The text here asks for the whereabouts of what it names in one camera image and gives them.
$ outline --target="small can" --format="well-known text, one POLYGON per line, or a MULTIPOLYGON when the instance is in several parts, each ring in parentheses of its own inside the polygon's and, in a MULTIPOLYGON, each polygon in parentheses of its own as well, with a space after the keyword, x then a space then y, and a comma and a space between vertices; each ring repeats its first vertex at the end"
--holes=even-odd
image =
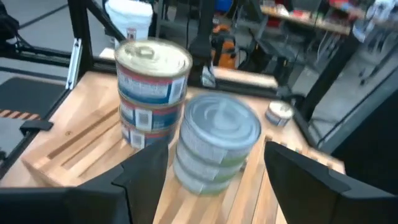
POLYGON ((141 150, 158 140, 166 140, 170 143, 175 134, 175 126, 156 133, 148 133, 136 129, 133 125, 128 124, 122 118, 121 126, 123 138, 131 145, 131 147, 138 150, 141 150))
POLYGON ((239 100, 209 93, 187 103, 180 133, 191 152, 207 163, 236 166, 259 139, 261 124, 239 100))
POLYGON ((243 160, 241 163, 231 167, 219 167, 207 164, 205 161, 193 155, 181 138, 177 143, 176 155, 186 172, 197 179, 214 183, 226 182, 232 179, 235 174, 239 172, 244 162, 243 160))
POLYGON ((232 180, 228 180, 222 183, 211 183, 198 180, 185 171, 177 155, 174 157, 173 169, 180 183, 191 193, 197 195, 217 195, 224 191, 232 182, 232 180))
POLYGON ((283 101, 270 102, 266 111, 267 120, 275 126, 285 126, 293 115, 293 108, 283 101))
POLYGON ((115 51, 119 91, 145 104, 172 105, 183 98, 192 57, 167 41, 137 40, 115 51))
POLYGON ((122 118, 137 129, 143 131, 161 131, 169 129, 181 116, 182 101, 168 107, 140 105, 127 100, 120 93, 120 112, 122 118))

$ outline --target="workbench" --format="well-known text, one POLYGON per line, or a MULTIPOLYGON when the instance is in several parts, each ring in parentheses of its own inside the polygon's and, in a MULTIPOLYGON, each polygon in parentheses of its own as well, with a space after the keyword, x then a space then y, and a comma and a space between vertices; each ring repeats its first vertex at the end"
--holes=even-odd
MULTIPOLYGON (((102 56, 112 58, 113 50, 106 49, 102 56)), ((252 83, 259 86, 277 86, 274 78, 266 75, 256 75, 223 68, 215 68, 215 75, 217 78, 252 83)), ((68 127, 76 125, 82 118, 107 102, 118 101, 119 96, 116 84, 116 76, 112 74, 86 73, 51 117, 50 120, 54 122, 51 131, 40 132, 25 150, 22 155, 22 158, 25 157, 24 162, 28 161, 26 157, 29 154, 42 150, 38 146, 45 141, 66 134, 66 131, 69 130, 68 127)), ((191 97, 207 91, 188 87, 187 99, 189 100, 191 97)), ((248 157, 244 172, 238 173, 228 189, 220 195, 200 197, 191 194, 181 186, 174 176, 171 164, 169 164, 154 223, 286 223, 265 170, 263 157, 265 139, 284 144, 309 158, 332 166, 333 169, 339 172, 344 172, 344 167, 340 162, 324 156, 308 146, 293 120, 284 128, 278 128, 268 123, 264 113, 268 107, 269 99, 243 95, 235 96, 252 108, 260 119, 262 126, 261 137, 248 157)), ((108 136, 106 140, 114 138, 113 136, 115 135, 119 135, 121 138, 121 132, 116 129, 117 127, 109 130, 112 135, 108 136)), ((177 139, 178 132, 170 143, 169 159, 173 158, 173 148, 177 139)), ((76 181, 76 179, 67 182, 65 179, 60 179, 60 177, 53 177, 53 179, 58 178, 57 184, 62 186, 79 185, 134 154, 134 151, 126 143, 123 146, 118 144, 118 146, 114 147, 113 145, 110 150, 111 153, 105 153, 104 156, 101 156, 96 161, 95 166, 90 166, 85 171, 85 178, 80 178, 80 182, 76 181)), ((41 182, 37 176, 32 174, 33 172, 29 172, 23 165, 22 160, 18 159, 0 182, 0 187, 42 187, 51 185, 49 182, 41 182)))
POLYGON ((296 22, 298 24, 303 24, 307 26, 311 26, 317 29, 335 32, 338 34, 348 35, 351 32, 350 26, 345 26, 343 24, 338 24, 332 21, 324 20, 324 18, 312 19, 309 18, 308 12, 307 16, 293 16, 289 14, 286 10, 281 9, 280 7, 269 7, 269 6, 261 6, 261 11, 263 14, 277 17, 279 19, 283 19, 286 21, 296 22))

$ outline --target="warning stripe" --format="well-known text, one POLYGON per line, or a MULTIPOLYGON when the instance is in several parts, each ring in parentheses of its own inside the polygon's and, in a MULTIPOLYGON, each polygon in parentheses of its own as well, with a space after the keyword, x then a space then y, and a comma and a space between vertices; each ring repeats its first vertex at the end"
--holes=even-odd
POLYGON ((26 112, 20 112, 20 111, 0 109, 0 118, 35 120, 35 119, 40 119, 40 115, 26 113, 26 112))

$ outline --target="silver can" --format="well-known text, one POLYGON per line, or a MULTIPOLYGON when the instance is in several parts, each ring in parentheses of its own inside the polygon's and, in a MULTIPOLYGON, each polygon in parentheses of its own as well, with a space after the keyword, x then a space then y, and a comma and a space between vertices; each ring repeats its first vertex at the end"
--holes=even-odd
POLYGON ((127 41, 115 51, 119 91, 138 103, 170 105, 184 97, 192 57, 174 43, 127 41))
POLYGON ((250 107, 222 93, 190 100, 184 112, 181 138, 204 161, 236 166, 259 139, 261 124, 250 107))
POLYGON ((190 192, 198 195, 216 195, 226 189, 232 180, 228 180, 223 183, 208 183, 202 180, 196 179, 187 173, 184 167, 181 165, 177 155, 173 161, 174 174, 181 184, 190 192))
POLYGON ((272 101, 266 111, 267 120, 275 126, 285 126, 293 117, 293 108, 283 101, 272 101))
POLYGON ((187 173, 197 179, 213 183, 226 182, 232 179, 235 174, 239 172, 244 162, 242 161, 238 165, 231 167, 219 167, 207 164, 205 161, 192 154, 181 138, 177 143, 176 154, 187 173))

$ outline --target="black mat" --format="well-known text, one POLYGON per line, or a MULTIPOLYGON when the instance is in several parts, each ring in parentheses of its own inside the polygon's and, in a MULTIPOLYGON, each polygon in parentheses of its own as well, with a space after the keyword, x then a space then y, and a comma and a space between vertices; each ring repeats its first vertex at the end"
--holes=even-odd
POLYGON ((64 85, 11 78, 0 85, 0 110, 37 114, 43 118, 64 89, 64 85))

